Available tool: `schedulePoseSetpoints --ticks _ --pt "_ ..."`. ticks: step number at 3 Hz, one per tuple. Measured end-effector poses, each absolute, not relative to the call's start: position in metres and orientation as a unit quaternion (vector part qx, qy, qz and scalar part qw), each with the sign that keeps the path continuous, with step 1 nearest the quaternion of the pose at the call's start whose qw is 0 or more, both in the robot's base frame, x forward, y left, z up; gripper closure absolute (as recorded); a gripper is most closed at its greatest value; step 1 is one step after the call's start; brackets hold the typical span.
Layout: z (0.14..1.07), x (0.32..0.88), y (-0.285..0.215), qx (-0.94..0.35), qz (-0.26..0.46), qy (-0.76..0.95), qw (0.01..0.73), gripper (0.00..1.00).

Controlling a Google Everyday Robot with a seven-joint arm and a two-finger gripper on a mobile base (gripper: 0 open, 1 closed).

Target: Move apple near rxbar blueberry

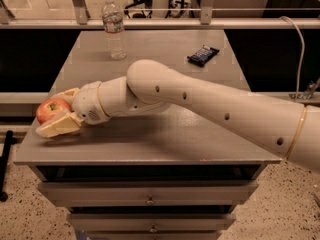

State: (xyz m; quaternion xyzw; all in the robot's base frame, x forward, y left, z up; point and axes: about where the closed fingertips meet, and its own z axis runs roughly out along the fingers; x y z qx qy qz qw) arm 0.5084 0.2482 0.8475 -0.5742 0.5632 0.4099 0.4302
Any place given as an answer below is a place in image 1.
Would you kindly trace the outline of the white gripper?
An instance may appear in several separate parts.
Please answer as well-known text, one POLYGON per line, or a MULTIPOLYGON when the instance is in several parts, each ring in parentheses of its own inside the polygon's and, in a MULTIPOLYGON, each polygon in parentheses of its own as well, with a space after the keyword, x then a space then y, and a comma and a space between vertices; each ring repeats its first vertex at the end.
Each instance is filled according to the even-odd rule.
POLYGON ((110 117, 104 112, 99 100, 101 81, 86 84, 83 87, 71 88, 57 93, 52 100, 63 101, 71 105, 74 112, 62 111, 36 129, 36 133, 44 138, 69 134, 78 131, 84 121, 90 125, 104 123, 110 117))

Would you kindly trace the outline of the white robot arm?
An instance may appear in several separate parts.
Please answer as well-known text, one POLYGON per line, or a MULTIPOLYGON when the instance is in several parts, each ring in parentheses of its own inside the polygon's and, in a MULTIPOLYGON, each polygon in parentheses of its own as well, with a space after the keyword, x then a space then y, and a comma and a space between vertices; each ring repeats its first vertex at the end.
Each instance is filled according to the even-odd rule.
POLYGON ((152 115, 175 104, 292 163, 320 172, 320 108, 192 78, 153 60, 131 64, 125 76, 61 92, 63 109, 45 120, 44 138, 113 117, 152 115))

